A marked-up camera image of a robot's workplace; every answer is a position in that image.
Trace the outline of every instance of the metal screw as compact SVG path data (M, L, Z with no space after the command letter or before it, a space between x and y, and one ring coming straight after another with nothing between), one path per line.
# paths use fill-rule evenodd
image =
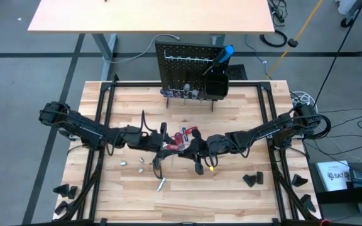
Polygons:
M163 179L162 179L162 182L160 182L160 185L159 185L158 188L157 188L157 192L159 192L159 191L162 189L162 186L163 186L163 184L164 184L165 181L166 181L166 178L163 178Z

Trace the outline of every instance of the yellow cable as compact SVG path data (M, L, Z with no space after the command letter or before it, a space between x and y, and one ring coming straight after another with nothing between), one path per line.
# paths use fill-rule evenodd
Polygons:
M318 10L319 6L321 6L321 4L324 2L324 0L319 0L317 5L315 6L315 8L311 11L311 14L309 14L307 21L304 23L304 25L301 27L300 32L297 34L297 36L294 38L295 41L298 41L301 34L304 32L305 28L307 27L307 25L309 24L309 21L311 21L312 17L314 16L315 12ZM285 57L287 55L287 53L291 50L291 46L288 46L288 48L286 49L286 51L279 57L279 59L277 59L276 63L272 66L272 68L270 69L268 75L266 76L267 79L271 78L271 75L273 73L273 71L275 71L275 69L277 68L277 66L279 65L279 63L283 60L283 57Z

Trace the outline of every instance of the concrete floor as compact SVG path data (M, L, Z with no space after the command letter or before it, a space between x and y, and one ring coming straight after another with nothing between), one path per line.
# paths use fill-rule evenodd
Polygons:
M26 31L39 1L0 1L0 53L72 53L78 35L34 34ZM282 29L288 37L300 30L316 5L316 0L287 0L288 17ZM338 14L334 1L325 1L300 39L296 52L334 52L338 49L347 29L339 26L343 16ZM117 52L142 52L154 35L119 35ZM180 34L186 43L209 44L209 36ZM160 38L172 41L171 38ZM264 45L258 35L249 35L248 41L258 51L282 52L284 48ZM244 43L244 35L227 35L225 44L236 51L251 51ZM342 51L362 51L362 12ZM82 53L98 52L90 35L86 35ZM262 57L268 69L277 58ZM16 225L22 218L47 141L49 128L41 125L38 111L46 102L58 100L62 91L70 58L0 58L0 225ZM314 97L326 76L331 57L286 57L273 74L274 79L287 80L291 90L303 90ZM265 79L263 66L255 57L233 57L231 64L245 65L248 79ZM80 58L69 90L67 103L76 109L85 81L99 80L102 60ZM139 58L115 66L121 80L159 80L155 58ZM322 110L362 108L362 57L338 58L331 76L319 99ZM360 116L362 111L326 114L333 124ZM362 134L356 121L332 130L331 134ZM362 139L338 138L336 142L349 149L362 144ZM327 152L338 148L328 139L319 141ZM52 188L60 184L65 153L69 142L57 136L33 223L47 222L52 217L57 195ZM329 157L309 149L310 161L329 161ZM362 159L362 149L350 153ZM338 219L356 215L347 205L325 205L324 215ZM341 222L362 223L362 216Z

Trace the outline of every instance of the wooden table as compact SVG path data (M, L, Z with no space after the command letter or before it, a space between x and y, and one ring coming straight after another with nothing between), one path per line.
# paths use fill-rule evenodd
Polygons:
M86 82L80 101L79 112L91 119L96 113L100 86L101 82ZM277 114L290 110L292 103L287 82L272 81L271 87ZM116 87L109 126L124 127L129 124L139 127L143 109L150 128L158 129L161 122L167 122L168 133L174 134L182 127L198 126L204 139L212 134L248 130L262 124L258 94L254 87L230 87L228 96L215 102L214 112L211 111L211 102L198 100L184 102L172 99L166 109L166 98L160 95L159 90L160 87ZM103 106L102 118L105 109L106 106ZM72 142L70 146L78 145L80 141ZM304 150L300 141L294 141L293 147ZM79 148L68 155L62 184L82 186L88 151ZM191 160L177 156L166 158L162 168L167 181L160 192L156 191L160 180L153 174L150 164L153 157L154 153L127 147L116 149L114 156L105 156L96 221L108 218L109 222L236 223L271 222L272 218L279 216L264 139L254 143L248 159L239 154L222 155L214 171L204 166L205 174L202 176L195 173ZM127 165L121 166L121 161L126 161ZM287 162L291 177L297 173L309 179L307 184L293 189L299 198L304 194L311 195L317 209L313 214L321 217L305 156L287 151ZM242 177L245 174L254 175L257 171L264 173L265 182L250 188ZM282 193L287 217L291 218L287 194L284 190ZM89 214L91 196L92 192L89 192L85 218ZM57 205L62 200L65 198L59 196Z
M112 61L117 36L103 33L272 33L266 0L41 0L28 31L92 33L104 59ZM109 80L105 62L102 80Z

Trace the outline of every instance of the desk leg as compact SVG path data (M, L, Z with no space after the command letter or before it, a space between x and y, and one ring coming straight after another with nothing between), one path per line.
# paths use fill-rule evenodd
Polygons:
M212 36L212 45L223 45L226 34L211 34Z
M110 40L107 43L106 37L104 34L92 34L94 41L100 49L101 54L105 60L112 60L112 54L117 44L117 34L112 34ZM110 75L112 72L112 63L104 62L103 69L101 73L101 80L107 81L111 80Z

